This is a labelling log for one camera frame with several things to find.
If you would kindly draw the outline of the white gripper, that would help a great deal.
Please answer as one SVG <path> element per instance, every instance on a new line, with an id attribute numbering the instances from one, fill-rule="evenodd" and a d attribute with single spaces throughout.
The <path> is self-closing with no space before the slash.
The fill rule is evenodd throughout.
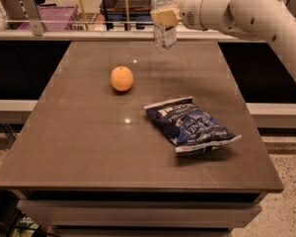
<path id="1" fill-rule="evenodd" d="M 234 23 L 231 0 L 176 0 L 178 8 L 154 9 L 150 12 L 156 25 L 176 26 L 182 23 L 190 30 L 229 31 Z"/>

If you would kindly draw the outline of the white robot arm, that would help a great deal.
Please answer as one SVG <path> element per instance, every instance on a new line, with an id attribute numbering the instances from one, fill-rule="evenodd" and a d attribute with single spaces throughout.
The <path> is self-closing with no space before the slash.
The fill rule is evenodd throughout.
<path id="1" fill-rule="evenodd" d="M 154 6 L 154 23 L 216 30 L 239 39 L 264 40 L 296 82 L 296 18 L 282 0 L 174 0 Z"/>

